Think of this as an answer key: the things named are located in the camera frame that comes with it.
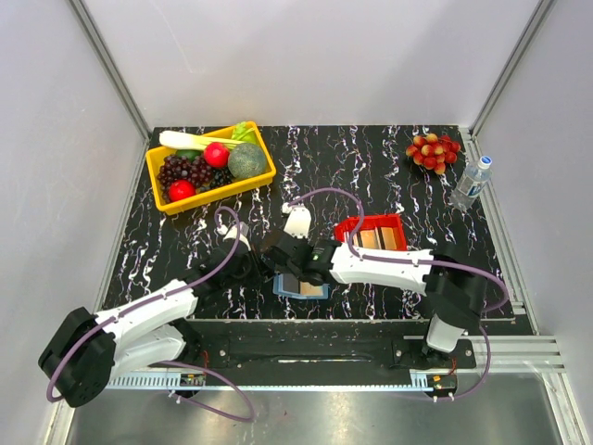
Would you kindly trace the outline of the blue card holder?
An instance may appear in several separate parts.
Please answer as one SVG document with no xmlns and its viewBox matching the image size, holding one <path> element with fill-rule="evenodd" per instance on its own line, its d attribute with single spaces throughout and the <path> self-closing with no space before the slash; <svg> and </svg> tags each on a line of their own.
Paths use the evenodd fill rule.
<svg viewBox="0 0 593 445">
<path fill-rule="evenodd" d="M 326 300 L 329 298 L 329 286 L 327 284 L 314 286 L 306 282 L 300 282 L 289 273 L 274 276 L 272 292 L 280 297 L 298 300 Z"/>
</svg>

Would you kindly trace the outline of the red plastic bin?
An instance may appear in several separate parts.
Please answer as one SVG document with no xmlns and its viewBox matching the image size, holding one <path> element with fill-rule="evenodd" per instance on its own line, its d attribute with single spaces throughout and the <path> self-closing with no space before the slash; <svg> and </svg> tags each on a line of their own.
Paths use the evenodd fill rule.
<svg viewBox="0 0 593 445">
<path fill-rule="evenodd" d="M 334 238 L 346 243 L 358 224 L 359 217 L 349 217 L 334 228 Z M 393 214 L 369 215 L 354 234 L 352 245 L 360 248 L 406 251 L 407 239 L 400 217 Z"/>
</svg>

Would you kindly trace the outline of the yellow plastic tray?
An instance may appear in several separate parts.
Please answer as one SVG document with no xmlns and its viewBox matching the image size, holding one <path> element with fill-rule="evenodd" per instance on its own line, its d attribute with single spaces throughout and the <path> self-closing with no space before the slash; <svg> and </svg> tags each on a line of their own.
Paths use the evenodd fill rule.
<svg viewBox="0 0 593 445">
<path fill-rule="evenodd" d="M 146 165 L 158 210 L 174 215 L 268 185 L 276 174 L 258 126 L 205 134 L 163 131 Z"/>
</svg>

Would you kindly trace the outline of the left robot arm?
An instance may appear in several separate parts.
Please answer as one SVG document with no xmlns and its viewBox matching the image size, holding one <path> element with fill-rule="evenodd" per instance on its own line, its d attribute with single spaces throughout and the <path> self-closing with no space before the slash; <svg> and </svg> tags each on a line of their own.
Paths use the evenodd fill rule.
<svg viewBox="0 0 593 445">
<path fill-rule="evenodd" d="M 254 251 L 227 241 L 145 297 L 97 313 L 71 311 L 38 360 L 49 379 L 47 400 L 81 407 L 121 375 L 161 362 L 225 366 L 215 352 L 224 341 L 206 340 L 189 319 L 232 288 L 259 286 L 267 274 Z"/>
</svg>

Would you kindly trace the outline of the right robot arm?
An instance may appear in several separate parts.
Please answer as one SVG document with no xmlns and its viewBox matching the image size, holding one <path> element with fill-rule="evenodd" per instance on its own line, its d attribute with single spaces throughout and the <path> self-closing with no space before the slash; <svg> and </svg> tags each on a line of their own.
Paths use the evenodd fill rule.
<svg viewBox="0 0 593 445">
<path fill-rule="evenodd" d="M 260 257 L 272 272 L 288 273 L 314 286 L 370 284 L 428 298 L 433 315 L 421 352 L 434 367 L 450 361 L 462 334 L 480 324 L 486 279 L 430 249 L 380 250 L 334 240 L 311 244 L 276 231 L 265 241 Z"/>
</svg>

